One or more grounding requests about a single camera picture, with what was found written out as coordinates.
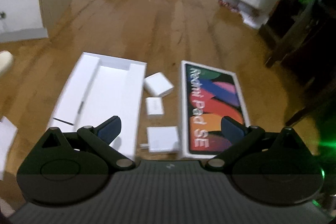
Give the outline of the cream slipper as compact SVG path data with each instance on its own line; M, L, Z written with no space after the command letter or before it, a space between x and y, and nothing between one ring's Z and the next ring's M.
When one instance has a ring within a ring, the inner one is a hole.
M9 51L0 52L0 76L4 75L13 65L14 57Z

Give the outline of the white box tray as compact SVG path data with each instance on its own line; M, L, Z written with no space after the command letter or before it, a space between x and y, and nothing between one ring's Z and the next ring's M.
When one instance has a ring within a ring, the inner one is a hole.
M96 127L116 115L121 120L121 132L110 146L135 159L146 66L141 61L82 53L48 126L75 132L83 126Z

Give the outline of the Redmi Pad SE box lid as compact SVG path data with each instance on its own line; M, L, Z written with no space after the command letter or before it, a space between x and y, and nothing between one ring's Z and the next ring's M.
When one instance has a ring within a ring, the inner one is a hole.
M210 159L238 137L222 133L223 117L250 125L236 73L183 60L179 84L179 157Z

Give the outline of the dark wooden furniture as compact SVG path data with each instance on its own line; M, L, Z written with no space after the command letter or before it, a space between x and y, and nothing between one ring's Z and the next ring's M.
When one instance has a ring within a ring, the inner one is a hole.
M265 65L276 62L289 63L294 78L306 82L304 107L285 121L287 127L335 105L335 0L309 2Z

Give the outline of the small white charger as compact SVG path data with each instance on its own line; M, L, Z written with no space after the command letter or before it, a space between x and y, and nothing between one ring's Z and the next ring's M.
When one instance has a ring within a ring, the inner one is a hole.
M161 97L146 98L146 113L149 117L163 116L164 108Z

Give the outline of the large white square charger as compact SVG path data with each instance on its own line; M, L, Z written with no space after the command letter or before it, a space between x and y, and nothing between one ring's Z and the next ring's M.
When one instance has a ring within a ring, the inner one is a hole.
M164 97L173 91L174 85L158 72L144 79L144 88L152 97Z

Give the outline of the white paper sheet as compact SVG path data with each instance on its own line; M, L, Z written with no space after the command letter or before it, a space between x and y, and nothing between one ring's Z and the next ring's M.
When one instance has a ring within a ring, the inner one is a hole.
M4 179L7 157L17 134L17 127L5 116L0 122L0 179Z

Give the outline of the white power adapter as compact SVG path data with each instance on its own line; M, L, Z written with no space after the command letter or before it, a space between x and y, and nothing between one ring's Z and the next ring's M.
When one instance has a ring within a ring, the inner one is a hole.
M170 127L148 127L147 143L140 144L141 149L150 153L176 153L179 151L178 129Z

